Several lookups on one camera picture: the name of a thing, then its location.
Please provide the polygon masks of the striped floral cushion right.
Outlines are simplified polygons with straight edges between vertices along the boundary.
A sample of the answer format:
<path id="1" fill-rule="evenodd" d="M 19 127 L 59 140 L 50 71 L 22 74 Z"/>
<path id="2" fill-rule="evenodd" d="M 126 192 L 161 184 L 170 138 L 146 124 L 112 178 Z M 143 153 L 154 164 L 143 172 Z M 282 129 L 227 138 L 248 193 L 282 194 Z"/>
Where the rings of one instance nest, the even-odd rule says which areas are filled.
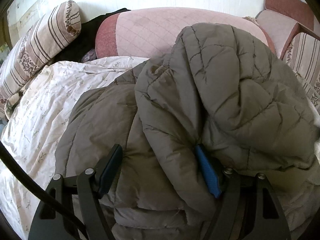
<path id="1" fill-rule="evenodd" d="M 297 34 L 288 46 L 283 61 L 295 72 L 306 96 L 319 111 L 319 40 L 306 34 Z"/>

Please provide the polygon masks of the olive quilted hooded jacket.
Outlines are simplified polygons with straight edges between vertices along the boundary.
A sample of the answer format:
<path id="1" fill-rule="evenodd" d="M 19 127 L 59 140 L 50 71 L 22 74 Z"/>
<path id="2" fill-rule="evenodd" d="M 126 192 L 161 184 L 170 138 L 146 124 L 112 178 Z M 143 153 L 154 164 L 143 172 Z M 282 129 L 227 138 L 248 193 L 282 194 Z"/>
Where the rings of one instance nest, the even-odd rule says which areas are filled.
<path id="1" fill-rule="evenodd" d="M 83 93 L 55 152 L 68 177 L 113 145 L 124 159 L 103 212 L 116 239 L 201 239 L 217 201 L 195 149 L 241 174 L 263 172 L 298 237 L 319 208 L 319 129 L 295 73 L 231 25 L 185 27 L 170 53 Z"/>

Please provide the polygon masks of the white leaf print bedsheet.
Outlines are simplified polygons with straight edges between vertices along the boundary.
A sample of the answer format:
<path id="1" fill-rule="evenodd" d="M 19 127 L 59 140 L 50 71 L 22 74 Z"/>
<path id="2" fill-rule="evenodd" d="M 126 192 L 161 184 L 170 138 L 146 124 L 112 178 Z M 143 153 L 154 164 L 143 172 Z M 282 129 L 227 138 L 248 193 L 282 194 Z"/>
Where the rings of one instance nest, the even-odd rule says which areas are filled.
<path id="1" fill-rule="evenodd" d="M 109 85 L 144 62 L 143 57 L 113 56 L 85 63 L 60 61 L 31 80 L 1 133 L 1 143 L 43 189 L 55 171 L 55 151 L 80 96 Z"/>

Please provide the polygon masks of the striped floral cushion left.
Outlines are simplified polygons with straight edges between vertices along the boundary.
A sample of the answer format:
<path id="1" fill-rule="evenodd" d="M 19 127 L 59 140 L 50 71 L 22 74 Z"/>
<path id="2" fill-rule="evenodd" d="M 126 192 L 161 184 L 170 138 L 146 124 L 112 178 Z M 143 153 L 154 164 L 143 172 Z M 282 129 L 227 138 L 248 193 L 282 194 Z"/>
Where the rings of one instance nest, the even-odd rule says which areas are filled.
<path id="1" fill-rule="evenodd" d="M 79 6 L 72 0 L 43 15 L 14 45 L 1 65 L 1 104 L 71 44 L 81 31 Z"/>

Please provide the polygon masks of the pink bolster cushion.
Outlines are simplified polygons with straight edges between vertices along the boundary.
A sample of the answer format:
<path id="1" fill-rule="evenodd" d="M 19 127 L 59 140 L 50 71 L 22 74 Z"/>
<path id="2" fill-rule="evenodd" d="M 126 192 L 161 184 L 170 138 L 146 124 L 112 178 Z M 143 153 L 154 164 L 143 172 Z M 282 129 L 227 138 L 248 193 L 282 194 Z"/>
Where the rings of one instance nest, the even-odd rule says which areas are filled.
<path id="1" fill-rule="evenodd" d="M 120 12 L 105 19 L 95 38 L 98 58 L 109 56 L 157 57 L 171 51 L 180 31 L 195 23 L 235 26 L 251 33 L 275 52 L 267 32 L 244 18 L 203 9 L 151 8 Z"/>

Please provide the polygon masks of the black garment behind bolster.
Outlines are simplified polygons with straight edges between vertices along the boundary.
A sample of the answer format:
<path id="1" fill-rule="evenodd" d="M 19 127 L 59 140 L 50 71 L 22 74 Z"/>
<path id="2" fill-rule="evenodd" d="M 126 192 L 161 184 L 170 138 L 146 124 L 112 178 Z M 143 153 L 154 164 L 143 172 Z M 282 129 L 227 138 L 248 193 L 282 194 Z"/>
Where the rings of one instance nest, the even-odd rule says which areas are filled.
<path id="1" fill-rule="evenodd" d="M 130 10 L 121 8 L 117 11 L 99 15 L 88 22 L 82 23 L 80 34 L 53 58 L 53 63 L 59 61 L 80 62 L 87 52 L 95 48 L 95 38 L 103 21 L 112 15 L 127 11 Z"/>

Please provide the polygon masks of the striped floral cushion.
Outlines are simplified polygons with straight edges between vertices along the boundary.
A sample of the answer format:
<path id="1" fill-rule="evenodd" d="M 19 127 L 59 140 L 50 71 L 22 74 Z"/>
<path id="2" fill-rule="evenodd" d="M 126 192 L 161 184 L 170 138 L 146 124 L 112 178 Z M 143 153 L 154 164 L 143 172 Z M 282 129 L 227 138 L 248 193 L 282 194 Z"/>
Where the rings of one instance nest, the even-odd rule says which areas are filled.
<path id="1" fill-rule="evenodd" d="M 71 44 L 81 31 L 79 6 L 72 0 L 43 15 L 14 45 L 1 65 L 1 104 Z"/>
<path id="2" fill-rule="evenodd" d="M 319 111 L 319 40 L 306 34 L 297 34 L 288 46 L 283 61 L 295 72 L 306 96 Z"/>

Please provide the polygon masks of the pink sofa backrest cushion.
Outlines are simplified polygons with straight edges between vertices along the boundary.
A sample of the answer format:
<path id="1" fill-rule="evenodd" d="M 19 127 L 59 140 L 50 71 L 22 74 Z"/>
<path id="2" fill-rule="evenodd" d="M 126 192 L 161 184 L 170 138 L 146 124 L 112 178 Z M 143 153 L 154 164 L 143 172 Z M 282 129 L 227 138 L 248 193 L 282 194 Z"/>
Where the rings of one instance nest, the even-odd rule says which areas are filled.
<path id="1" fill-rule="evenodd" d="M 280 59 L 298 33 L 319 39 L 319 22 L 311 8 L 300 0 L 264 0 L 264 9 L 256 20 L 272 40 Z"/>

